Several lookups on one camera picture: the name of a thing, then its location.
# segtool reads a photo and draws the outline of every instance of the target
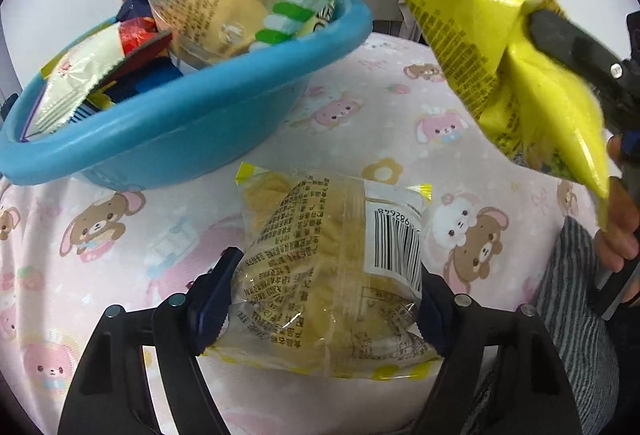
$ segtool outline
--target barcode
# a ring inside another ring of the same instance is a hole
[[[420,292],[422,263],[420,231],[402,213],[376,209],[374,266],[395,272]]]

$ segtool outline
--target tablecloth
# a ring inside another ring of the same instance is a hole
[[[250,123],[239,116],[238,126]],[[107,306],[156,306],[187,291],[227,246],[245,247],[234,182],[241,160],[432,184],[423,262],[484,306],[515,309],[531,298],[565,216],[596,230],[583,187],[518,167],[486,140],[430,49],[372,34],[313,76],[270,138],[214,173],[116,194],[74,178],[1,182],[0,371],[46,435],[56,432],[74,369]],[[154,351],[144,352],[162,431],[175,433]],[[234,435],[400,429],[434,382],[434,375],[321,379],[215,357],[199,362]]]

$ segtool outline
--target gray striped fabric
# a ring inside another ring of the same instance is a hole
[[[604,320],[591,312],[587,301],[598,264],[591,236],[567,218],[533,301],[564,364],[584,435],[599,433],[618,401],[616,352]],[[463,433],[482,433],[492,377],[490,372],[479,386]]]

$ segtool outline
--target metal screw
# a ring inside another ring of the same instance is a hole
[[[179,307],[187,301],[187,297],[184,294],[177,293],[169,297],[169,305],[171,307]]]
[[[456,302],[456,305],[460,305],[461,307],[469,307],[469,305],[471,305],[471,298],[466,294],[456,294],[453,301]]]
[[[124,312],[121,305],[110,305],[107,307],[107,310],[104,311],[104,315],[108,318],[114,318],[121,312]]]
[[[622,78],[622,67],[620,66],[620,63],[613,63],[610,71],[611,71],[611,75],[613,76],[613,79],[617,80]]]
[[[525,303],[524,305],[520,305],[520,310],[522,311],[524,316],[528,316],[530,318],[532,318],[537,314],[536,308],[533,307],[532,305],[529,305],[528,303]]]

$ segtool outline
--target white barcode label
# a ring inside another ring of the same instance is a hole
[[[408,285],[420,296],[422,288],[422,259],[420,256],[420,199],[412,202],[376,198],[367,187],[366,246],[364,270],[394,278]]]

